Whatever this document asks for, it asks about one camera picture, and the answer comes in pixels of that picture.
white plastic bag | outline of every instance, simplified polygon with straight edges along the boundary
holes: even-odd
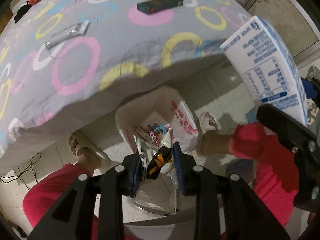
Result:
[[[118,131],[132,151],[137,151],[133,135],[135,129],[154,111],[157,111],[173,129],[172,143],[178,141],[183,153],[190,152],[196,147],[198,129],[185,101],[177,90],[161,86],[157,90],[136,98],[121,106],[116,112]]]

person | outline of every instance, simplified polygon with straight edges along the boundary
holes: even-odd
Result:
[[[315,109],[316,105],[309,102],[308,112],[315,113]],[[216,118],[209,112],[203,113],[199,122],[203,134],[193,151],[194,159],[202,161],[214,153],[256,159],[253,191],[285,228],[294,208],[293,199],[299,190],[299,171],[294,164],[294,154],[279,143],[276,134],[267,135],[259,122],[238,125],[233,135],[218,134]]]
[[[111,161],[102,150],[79,131],[72,133],[67,143],[70,151],[79,158],[77,163],[75,165],[66,164],[60,170],[41,180],[28,191],[23,199],[23,211],[33,228],[80,174],[85,173],[91,177],[95,169],[105,173],[118,164]],[[97,232],[98,218],[94,216],[92,240],[97,240]],[[125,239],[133,240],[129,236],[125,236]]]

pink circle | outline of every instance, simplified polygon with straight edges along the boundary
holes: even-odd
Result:
[[[85,76],[79,79],[76,83],[65,86],[61,84],[61,82],[59,81],[58,70],[61,63],[61,59],[57,59],[52,67],[51,83],[59,95],[68,96],[68,95],[77,93],[83,88],[85,88],[86,85],[94,77],[94,74],[98,68],[99,57],[100,57],[100,44],[94,37],[84,36],[84,37],[75,38],[64,49],[62,49],[62,51],[58,55],[58,58],[64,57],[69,52],[69,50],[73,49],[74,47],[78,46],[81,43],[86,44],[92,52],[89,69],[85,73]]]
[[[170,22],[173,19],[174,11],[168,9],[165,11],[157,12],[155,14],[145,14],[133,7],[128,14],[129,20],[137,25],[142,26],[159,26]]]
[[[51,120],[53,117],[55,116],[54,113],[45,113],[41,116],[39,116],[37,119],[36,119],[36,125],[37,126],[40,126],[40,125],[43,125],[44,123],[48,122],[49,120]]]
[[[84,2],[87,2],[87,1],[88,1],[88,0],[79,0],[79,1],[76,0],[75,3],[73,3],[73,4],[71,4],[71,5],[67,6],[67,7],[62,8],[62,9],[60,10],[60,12],[62,13],[62,12],[66,12],[66,11],[69,11],[69,10],[73,10],[74,8],[79,7],[80,4],[82,4],[82,3],[84,3]]]
[[[240,27],[244,24],[243,22],[241,22],[241,23],[238,24],[238,23],[234,23],[233,21],[231,21],[231,19],[227,16],[227,12],[230,12],[230,13],[236,15],[236,16],[237,16],[237,19],[239,18],[239,17],[238,17],[238,13],[236,14],[234,11],[231,11],[229,8],[226,8],[226,7],[222,7],[222,8],[221,8],[221,14],[222,14],[222,16],[223,16],[227,21],[229,21],[234,27],[240,28]]]
[[[24,59],[21,61],[21,63],[19,64],[18,68],[17,68],[17,71],[16,71],[16,74],[14,75],[14,78],[13,78],[13,81],[12,81],[12,87],[11,87],[11,93],[13,95],[16,95],[20,89],[26,84],[26,81],[27,81],[27,78],[30,74],[30,70],[32,69],[32,65],[33,65],[33,59],[36,57],[37,55],[37,52],[36,51],[33,51],[31,52],[30,54],[28,54],[27,56],[24,57]],[[21,70],[21,68],[25,67],[26,65],[26,61],[29,59],[29,58],[32,58],[32,60],[30,61],[30,66],[26,72],[26,74],[24,75],[23,79],[18,83],[17,86],[15,86],[15,83],[17,81],[17,76],[19,74],[19,71]]]

metal screw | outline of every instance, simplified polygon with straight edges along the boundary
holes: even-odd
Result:
[[[238,174],[233,173],[230,175],[230,179],[233,181],[238,181],[240,179],[240,177]]]
[[[200,172],[200,171],[203,170],[203,167],[200,166],[200,165],[195,165],[195,166],[193,166],[193,170],[194,170],[194,171],[197,171],[197,172]]]
[[[298,148],[297,147],[293,147],[292,149],[291,149],[291,152],[292,153],[294,153],[294,154],[296,154],[297,152],[298,152]]]
[[[315,151],[315,149],[316,149],[316,144],[315,144],[314,141],[310,141],[308,146],[309,146],[309,151],[310,151],[310,152],[314,152],[314,151]]]
[[[123,166],[123,165],[117,165],[117,166],[115,167],[115,170],[116,170],[117,172],[124,171],[124,166]]]
[[[319,187],[315,186],[312,190],[311,198],[315,200],[318,197],[318,194],[319,194]]]
[[[80,174],[80,175],[78,176],[78,179],[79,179],[80,181],[84,181],[84,180],[86,180],[87,178],[88,178],[88,175],[85,174],[85,173]]]

cabinet door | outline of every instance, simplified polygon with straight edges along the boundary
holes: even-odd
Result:
[[[318,41],[306,19],[289,0],[257,0],[249,13],[268,19],[293,57]]]

